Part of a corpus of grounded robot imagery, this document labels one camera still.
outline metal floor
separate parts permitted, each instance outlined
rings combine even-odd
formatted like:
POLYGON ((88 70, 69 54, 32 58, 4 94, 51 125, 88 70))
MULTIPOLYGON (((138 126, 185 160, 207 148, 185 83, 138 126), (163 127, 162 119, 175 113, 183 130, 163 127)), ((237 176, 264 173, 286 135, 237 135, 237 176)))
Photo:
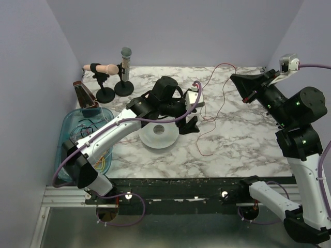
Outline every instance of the metal floor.
MULTIPOLYGON (((137 216, 119 216, 128 223, 137 216)), ((259 220, 275 215, 261 207, 259 220)), ((147 215, 131 227, 97 224, 95 208, 52 208, 43 235, 45 248, 237 248, 304 247, 295 243, 283 225, 251 225, 236 215, 147 215)))

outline wooden microphone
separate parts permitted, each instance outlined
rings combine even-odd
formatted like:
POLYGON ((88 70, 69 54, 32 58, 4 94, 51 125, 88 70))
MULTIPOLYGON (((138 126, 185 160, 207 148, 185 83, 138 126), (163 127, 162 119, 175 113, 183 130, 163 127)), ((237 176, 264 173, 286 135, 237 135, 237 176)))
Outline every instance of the wooden microphone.
MULTIPOLYGON (((83 67, 83 69, 85 71, 91 71, 90 65, 85 65, 83 67)), ((118 74, 118 67, 116 65, 112 65, 112 64, 106 65, 106 66, 99 65, 99 66, 96 66, 95 69, 97 70, 97 72, 105 73, 110 76, 118 74)))

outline black base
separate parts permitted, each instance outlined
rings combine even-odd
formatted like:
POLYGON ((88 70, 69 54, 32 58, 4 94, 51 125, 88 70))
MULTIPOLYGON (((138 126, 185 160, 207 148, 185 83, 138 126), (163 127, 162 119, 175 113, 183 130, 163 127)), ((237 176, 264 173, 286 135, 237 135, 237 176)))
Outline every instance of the black base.
POLYGON ((97 101, 100 102, 100 103, 109 103, 112 100, 114 100, 115 91, 111 88, 108 88, 108 87, 104 88, 104 90, 106 91, 106 94, 104 94, 102 92, 102 89, 98 90, 98 92, 96 94, 97 101))
POLYGON ((127 97, 132 94, 134 90, 134 86, 130 81, 126 81, 126 82, 120 81, 115 85, 114 89, 116 95, 120 97, 127 97))
MULTIPOLYGON (((123 192, 133 192, 140 195, 147 205, 145 214, 237 214, 237 203, 254 203, 254 200, 241 200, 241 197, 238 196, 236 201, 228 203, 228 199, 222 197, 222 192, 228 192, 229 197, 235 194, 242 179, 240 177, 113 178, 111 182, 116 188, 114 192, 111 192, 114 195, 123 192), (195 196, 204 200, 178 202, 174 200, 194 199, 195 196)), ((274 180, 280 184, 296 184, 294 177, 261 177, 261 179, 264 181, 274 180)), ((85 201, 86 204, 116 204, 115 199, 101 199, 94 194, 92 195, 91 199, 85 201)), ((120 214, 141 214, 142 204, 137 197, 127 199, 125 196, 120 196, 119 200, 120 214)))

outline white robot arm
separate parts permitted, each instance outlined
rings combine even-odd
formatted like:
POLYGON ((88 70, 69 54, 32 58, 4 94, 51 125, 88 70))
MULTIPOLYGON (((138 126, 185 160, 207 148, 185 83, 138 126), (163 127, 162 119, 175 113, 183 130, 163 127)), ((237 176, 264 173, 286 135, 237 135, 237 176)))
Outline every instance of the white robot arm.
POLYGON ((189 113, 204 105, 200 82, 195 81, 193 85, 194 87, 183 93, 176 80, 168 76, 161 77, 152 90, 133 98, 119 115, 98 131, 76 143, 70 140, 64 142, 63 162, 56 173, 63 167, 79 189, 87 187, 98 195, 107 195, 113 189, 112 182, 105 175, 97 173, 91 165, 122 138, 149 122, 175 122, 180 134, 199 132, 196 126, 197 116, 186 122, 189 113), (176 90, 180 98, 173 98, 176 90), (160 115, 175 119, 158 120, 160 115))
MULTIPOLYGON (((317 172, 319 159, 320 156, 318 154, 308 156, 306 161, 287 158, 299 188, 302 200, 303 219, 307 225, 317 230, 321 230, 322 228, 331 229, 331 221, 328 218, 319 185, 317 172)), ((331 197, 326 181, 324 181, 324 185, 326 187, 328 201, 330 202, 331 197)), ((271 189, 263 181, 258 181, 250 185, 249 193, 252 198, 263 203, 282 221, 286 218, 286 211, 299 210, 301 207, 301 205, 288 200, 271 189)))

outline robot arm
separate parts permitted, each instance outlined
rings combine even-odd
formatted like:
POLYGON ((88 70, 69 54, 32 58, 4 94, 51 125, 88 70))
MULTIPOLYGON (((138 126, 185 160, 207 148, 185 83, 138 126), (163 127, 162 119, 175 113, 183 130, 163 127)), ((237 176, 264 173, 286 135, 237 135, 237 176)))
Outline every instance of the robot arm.
MULTIPOLYGON (((280 129, 276 133, 277 142, 296 178, 302 206, 282 197, 258 178, 246 184, 246 192, 280 217, 293 240, 321 243, 329 239, 331 221, 319 186, 318 162, 322 145, 311 123, 327 113, 325 98, 318 89, 306 87, 288 99, 275 86, 275 82, 289 77, 289 68, 294 70, 298 63, 294 56, 285 55, 280 62, 282 73, 270 70, 260 75, 233 74, 230 78, 244 103, 258 100, 267 115, 276 120, 280 129)), ((330 201, 327 185, 325 187, 330 201)))
POLYGON ((133 98, 119 115, 95 133, 76 143, 70 140, 64 142, 62 144, 62 162, 65 163, 63 168, 79 189, 87 187, 105 196, 113 189, 113 184, 105 175, 97 173, 91 165, 95 164, 109 147, 128 134, 146 126, 149 123, 147 120, 156 120, 160 115, 176 118, 175 123, 180 134, 199 132, 196 116, 189 122, 186 122, 186 118, 179 117, 187 113, 189 109, 193 109, 194 112, 196 107, 203 105, 203 97, 198 93, 197 87, 183 93, 176 80, 163 76, 152 90, 133 98), (173 98, 176 90, 180 98, 173 98))

